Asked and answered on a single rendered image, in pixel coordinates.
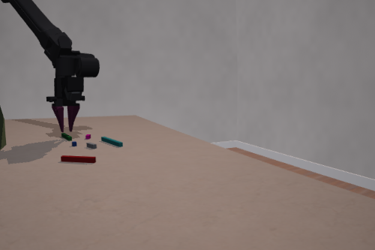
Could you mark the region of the green rod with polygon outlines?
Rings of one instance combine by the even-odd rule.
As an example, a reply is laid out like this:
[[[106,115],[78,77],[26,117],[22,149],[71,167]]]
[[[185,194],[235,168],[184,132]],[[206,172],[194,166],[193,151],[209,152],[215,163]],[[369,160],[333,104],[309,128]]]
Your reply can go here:
[[[69,136],[69,135],[67,135],[66,133],[61,133],[61,136],[62,136],[64,139],[68,140],[68,141],[71,141],[71,140],[72,140],[72,137]]]

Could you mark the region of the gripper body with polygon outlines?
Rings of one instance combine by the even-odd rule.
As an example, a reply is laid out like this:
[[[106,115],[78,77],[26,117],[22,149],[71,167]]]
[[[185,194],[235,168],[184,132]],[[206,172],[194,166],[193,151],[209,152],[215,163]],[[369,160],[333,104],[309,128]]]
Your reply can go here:
[[[65,76],[57,76],[55,78],[62,78]],[[85,96],[81,96],[81,100],[79,101],[84,101]],[[76,103],[75,101],[70,101],[67,99],[67,97],[55,97],[55,96],[50,96],[46,97],[46,101],[53,102],[52,106],[54,107],[64,107],[64,106],[79,106],[80,104]]]

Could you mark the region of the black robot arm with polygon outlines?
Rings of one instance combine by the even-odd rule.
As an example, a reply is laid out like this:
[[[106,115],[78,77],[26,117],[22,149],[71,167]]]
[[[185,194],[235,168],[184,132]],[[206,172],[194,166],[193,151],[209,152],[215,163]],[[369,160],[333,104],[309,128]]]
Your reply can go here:
[[[70,101],[81,100],[84,77],[96,77],[99,73],[98,59],[92,54],[72,50],[72,40],[54,26],[32,0],[1,1],[10,2],[39,40],[55,68],[55,75],[64,76],[54,78],[55,97],[67,97]]]

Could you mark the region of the dark red rectangular bar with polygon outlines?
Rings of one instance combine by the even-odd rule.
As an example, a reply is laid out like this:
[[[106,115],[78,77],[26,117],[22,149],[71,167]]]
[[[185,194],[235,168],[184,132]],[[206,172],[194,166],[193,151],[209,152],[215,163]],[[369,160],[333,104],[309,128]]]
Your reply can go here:
[[[63,156],[61,156],[61,161],[63,161],[63,162],[95,163],[96,157],[63,155]]]

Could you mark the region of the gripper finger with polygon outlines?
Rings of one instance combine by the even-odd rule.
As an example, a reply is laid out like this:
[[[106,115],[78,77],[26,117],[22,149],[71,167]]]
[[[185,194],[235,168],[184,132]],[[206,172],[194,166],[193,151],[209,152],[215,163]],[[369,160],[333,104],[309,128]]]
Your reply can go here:
[[[58,120],[61,132],[64,132],[64,107],[52,106],[53,112]],[[57,110],[57,112],[56,112]],[[58,114],[57,114],[58,113]]]
[[[74,120],[79,112],[79,109],[80,106],[67,106],[68,125],[70,132],[72,132]]]

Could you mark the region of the turquoise rod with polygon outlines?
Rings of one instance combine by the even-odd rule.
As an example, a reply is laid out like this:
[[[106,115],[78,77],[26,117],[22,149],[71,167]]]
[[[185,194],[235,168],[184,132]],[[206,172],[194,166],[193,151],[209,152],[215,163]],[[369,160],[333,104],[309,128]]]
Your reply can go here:
[[[123,142],[120,142],[120,141],[117,141],[117,140],[113,140],[113,139],[110,139],[108,137],[101,137],[101,140],[103,142],[106,142],[106,143],[110,143],[114,146],[118,146],[118,147],[122,147],[123,146]]]

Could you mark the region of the grey rod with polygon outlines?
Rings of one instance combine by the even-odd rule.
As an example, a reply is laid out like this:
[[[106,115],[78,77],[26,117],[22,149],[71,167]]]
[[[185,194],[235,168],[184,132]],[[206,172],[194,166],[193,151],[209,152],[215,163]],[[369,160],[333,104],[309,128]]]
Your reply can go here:
[[[95,143],[86,143],[86,145],[87,145],[88,148],[91,148],[91,149],[97,148],[97,144],[95,144]]]

